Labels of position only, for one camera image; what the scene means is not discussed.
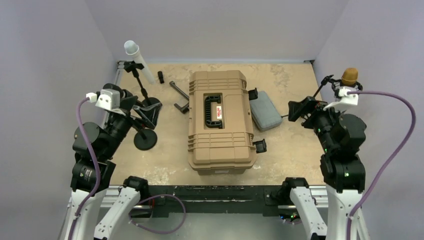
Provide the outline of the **black round-base stand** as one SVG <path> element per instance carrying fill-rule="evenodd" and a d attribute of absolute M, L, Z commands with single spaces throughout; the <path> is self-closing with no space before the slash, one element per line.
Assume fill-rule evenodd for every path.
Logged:
<path fill-rule="evenodd" d="M 156 97 L 150 97 L 148 95 L 147 90 L 143 87 L 143 84 L 142 84 L 142 82 L 140 80 L 140 74 L 138 72 L 138 70 L 141 70 L 142 68 L 143 68 L 143 65 L 142 64 L 137 64 L 134 61 L 126 61 L 126 62 L 124 62 L 124 70 L 127 73 L 132 73 L 133 77 L 138 82 L 138 85 L 140 87 L 141 95 L 144 97 L 144 100 L 143 101 L 137 101 L 136 106 L 147 107 L 149 105 L 152 105 L 152 104 L 155 104 L 155 103 L 159 103 L 161 101 L 159 99 L 157 99 Z"/>
<path fill-rule="evenodd" d="M 152 149 L 158 141 L 157 134 L 152 129 L 142 129 L 135 134 L 133 143 L 138 150 L 147 151 Z"/>

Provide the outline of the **white microphone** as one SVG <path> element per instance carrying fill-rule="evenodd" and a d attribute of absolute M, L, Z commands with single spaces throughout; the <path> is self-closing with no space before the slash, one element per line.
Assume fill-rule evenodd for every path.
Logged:
<path fill-rule="evenodd" d="M 145 79 L 151 85 L 153 85 L 155 83 L 155 77 L 149 69 L 146 61 L 142 57 L 140 47 L 133 40 L 127 40 L 124 43 L 124 49 L 125 53 L 130 56 L 136 64 L 141 64 L 143 66 L 141 69 L 142 74 L 144 75 Z"/>

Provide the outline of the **tan plastic tool case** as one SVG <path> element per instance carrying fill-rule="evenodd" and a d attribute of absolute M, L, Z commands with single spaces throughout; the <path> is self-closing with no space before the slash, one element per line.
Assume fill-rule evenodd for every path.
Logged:
<path fill-rule="evenodd" d="M 242 174 L 267 152 L 265 139 L 254 140 L 250 101 L 257 98 L 239 70 L 191 75 L 188 163 L 200 176 Z"/>

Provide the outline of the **black round-base stand front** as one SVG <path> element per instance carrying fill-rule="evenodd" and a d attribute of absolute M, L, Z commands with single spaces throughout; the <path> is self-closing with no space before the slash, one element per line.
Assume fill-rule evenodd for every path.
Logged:
<path fill-rule="evenodd" d="M 133 143 L 138 150 L 147 151 L 152 149 L 158 141 L 157 134 L 152 129 L 142 129 L 135 134 Z"/>

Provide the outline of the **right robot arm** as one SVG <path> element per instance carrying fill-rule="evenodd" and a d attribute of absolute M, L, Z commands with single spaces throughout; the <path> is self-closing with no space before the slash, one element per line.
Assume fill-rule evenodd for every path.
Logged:
<path fill-rule="evenodd" d="M 314 131 L 323 149 L 320 170 L 327 193 L 327 222 L 305 178 L 287 177 L 279 190 L 284 202 L 294 204 L 308 240 L 352 240 L 357 236 L 354 220 L 366 178 L 358 151 L 366 140 L 367 126 L 359 117 L 342 113 L 338 106 L 338 102 L 327 103 L 312 96 L 288 102 L 288 120 L 302 118 L 301 125 Z"/>

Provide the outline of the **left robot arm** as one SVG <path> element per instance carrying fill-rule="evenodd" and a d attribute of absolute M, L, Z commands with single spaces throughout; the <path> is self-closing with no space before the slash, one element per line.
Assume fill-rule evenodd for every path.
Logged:
<path fill-rule="evenodd" d="M 94 104 L 108 113 L 104 127 L 82 121 L 81 108 L 85 103 Z M 117 203 L 98 221 L 101 204 L 116 167 L 113 156 L 128 132 L 136 130 L 134 144 L 142 151 L 150 150 L 158 141 L 153 130 L 144 127 L 139 118 L 131 115 L 131 110 L 139 106 L 136 95 L 111 85 L 87 93 L 77 104 L 75 116 L 78 127 L 72 145 L 75 164 L 71 171 L 71 212 L 65 232 L 67 240 L 110 240 L 130 208 L 148 201 L 148 181 L 130 176 L 123 183 Z"/>

